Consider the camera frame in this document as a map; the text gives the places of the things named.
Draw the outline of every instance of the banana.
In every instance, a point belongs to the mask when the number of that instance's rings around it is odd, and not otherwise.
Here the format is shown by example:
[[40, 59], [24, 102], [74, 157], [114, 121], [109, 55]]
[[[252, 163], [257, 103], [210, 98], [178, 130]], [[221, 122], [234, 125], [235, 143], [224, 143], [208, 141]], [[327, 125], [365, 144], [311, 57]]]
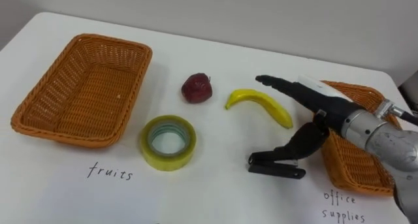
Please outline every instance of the banana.
[[228, 110], [231, 106], [242, 101], [254, 101], [260, 104], [281, 126], [287, 129], [293, 127], [292, 117], [284, 107], [266, 93], [261, 93], [254, 89], [237, 89], [233, 91], [225, 108]]

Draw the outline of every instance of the red apple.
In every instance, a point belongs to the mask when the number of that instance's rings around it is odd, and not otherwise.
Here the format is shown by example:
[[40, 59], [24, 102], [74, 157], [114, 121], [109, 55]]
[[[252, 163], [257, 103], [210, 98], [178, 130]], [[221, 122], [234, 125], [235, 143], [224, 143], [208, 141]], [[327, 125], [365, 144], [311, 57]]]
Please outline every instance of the red apple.
[[182, 86], [182, 94], [188, 103], [203, 103], [212, 96], [210, 79], [204, 73], [192, 74]]

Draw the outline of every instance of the white tabletop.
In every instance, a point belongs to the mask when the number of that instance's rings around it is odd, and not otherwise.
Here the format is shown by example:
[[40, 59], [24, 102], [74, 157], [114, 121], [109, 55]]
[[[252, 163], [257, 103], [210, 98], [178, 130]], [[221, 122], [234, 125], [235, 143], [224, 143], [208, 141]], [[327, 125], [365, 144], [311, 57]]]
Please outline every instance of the white tabletop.
[[[80, 33], [142, 42], [153, 50], [127, 129], [105, 150], [61, 145], [10, 128], [15, 108]], [[284, 145], [312, 116], [291, 98], [257, 83], [256, 75], [295, 81], [308, 74], [362, 84], [407, 108], [384, 72], [51, 13], [36, 15], [0, 51], [0, 67], [0, 223], [407, 223], [391, 198], [334, 188], [320, 153], [300, 162], [307, 170], [301, 180], [251, 174], [246, 168], [251, 152]], [[187, 104], [180, 86], [196, 72], [211, 77], [214, 95], [205, 103]], [[238, 88], [258, 89], [277, 99], [291, 113], [294, 128], [279, 126], [251, 102], [226, 111], [227, 97]], [[175, 172], [154, 170], [137, 150], [138, 132], [163, 114], [187, 119], [197, 132], [192, 160]], [[133, 177], [87, 178], [96, 162]], [[340, 200], [333, 206], [324, 195], [331, 189], [354, 204]]]

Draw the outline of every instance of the tape roll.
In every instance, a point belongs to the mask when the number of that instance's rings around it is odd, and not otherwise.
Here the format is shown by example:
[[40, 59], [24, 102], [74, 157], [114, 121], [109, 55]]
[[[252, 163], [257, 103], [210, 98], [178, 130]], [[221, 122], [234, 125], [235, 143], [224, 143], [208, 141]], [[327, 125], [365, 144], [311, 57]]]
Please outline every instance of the tape roll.
[[[175, 133], [184, 142], [184, 147], [171, 153], [162, 152], [153, 144], [157, 136], [163, 133]], [[140, 150], [145, 161], [153, 168], [173, 171], [186, 165], [193, 155], [196, 133], [193, 126], [178, 116], [159, 116], [148, 122], [142, 130]]]

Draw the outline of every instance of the orange wicker basket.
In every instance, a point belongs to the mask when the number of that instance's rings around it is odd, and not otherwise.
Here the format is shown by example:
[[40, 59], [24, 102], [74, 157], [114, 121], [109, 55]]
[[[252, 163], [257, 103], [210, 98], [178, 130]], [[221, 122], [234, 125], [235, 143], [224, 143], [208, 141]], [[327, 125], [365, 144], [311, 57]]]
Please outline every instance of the orange wicker basket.
[[[370, 112], [374, 112], [384, 100], [384, 96], [373, 88], [339, 82], [324, 83]], [[400, 128], [394, 116], [388, 116], [386, 120]], [[393, 179], [373, 155], [358, 149], [334, 132], [331, 132], [321, 151], [329, 178], [337, 188], [369, 195], [393, 195]]]
[[148, 46], [136, 42], [76, 36], [16, 109], [12, 128], [88, 148], [115, 143], [151, 56]]

